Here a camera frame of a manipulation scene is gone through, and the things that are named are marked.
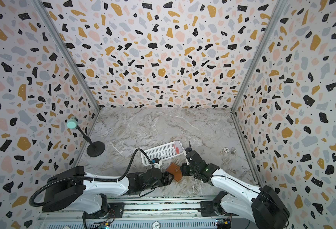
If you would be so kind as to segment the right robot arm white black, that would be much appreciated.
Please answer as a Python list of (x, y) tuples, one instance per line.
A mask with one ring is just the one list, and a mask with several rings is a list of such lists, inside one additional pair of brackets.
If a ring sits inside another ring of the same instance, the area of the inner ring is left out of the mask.
[(289, 226), (290, 212), (273, 188), (241, 181), (219, 166), (206, 163), (191, 147), (186, 148), (184, 155), (186, 162), (181, 165), (184, 177), (193, 176), (221, 189), (211, 202), (212, 213), (241, 216), (255, 223), (259, 229), (284, 229)]

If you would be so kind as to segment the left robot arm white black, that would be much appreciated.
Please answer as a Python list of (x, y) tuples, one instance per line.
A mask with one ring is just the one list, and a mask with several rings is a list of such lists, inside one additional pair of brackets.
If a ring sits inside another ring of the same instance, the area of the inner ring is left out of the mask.
[(108, 196), (143, 197), (143, 191), (151, 193), (156, 188), (170, 185), (173, 179), (174, 175), (158, 168), (118, 178), (93, 175), (78, 166), (48, 180), (42, 211), (56, 212), (69, 208), (83, 211), (87, 219), (101, 219), (118, 212), (108, 203)]

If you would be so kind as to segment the brown leather card holder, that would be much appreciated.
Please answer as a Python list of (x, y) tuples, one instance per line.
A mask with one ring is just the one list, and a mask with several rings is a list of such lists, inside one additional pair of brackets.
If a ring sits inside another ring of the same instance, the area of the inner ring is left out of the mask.
[(180, 166), (176, 165), (175, 163), (171, 163), (170, 166), (166, 169), (166, 172), (172, 174), (176, 182), (180, 182), (183, 177)]

